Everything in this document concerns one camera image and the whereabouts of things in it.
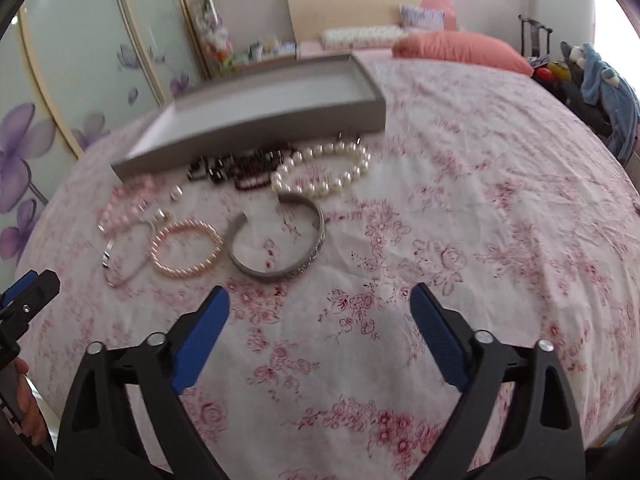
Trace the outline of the person's left hand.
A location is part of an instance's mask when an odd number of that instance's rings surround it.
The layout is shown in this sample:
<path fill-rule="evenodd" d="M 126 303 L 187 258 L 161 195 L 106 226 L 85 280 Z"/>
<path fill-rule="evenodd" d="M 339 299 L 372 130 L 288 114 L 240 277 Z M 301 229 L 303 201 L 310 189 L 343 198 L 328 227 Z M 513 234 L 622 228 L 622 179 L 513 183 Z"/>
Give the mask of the person's left hand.
<path fill-rule="evenodd" d="M 32 394 L 32 389 L 27 381 L 27 373 L 29 371 L 27 363 L 21 358 L 13 361 L 17 374 L 16 402 L 21 412 L 22 431 L 26 437 L 32 440 L 33 445 L 40 445 L 47 439 L 48 430 L 46 422 L 41 415 L 37 401 Z"/>

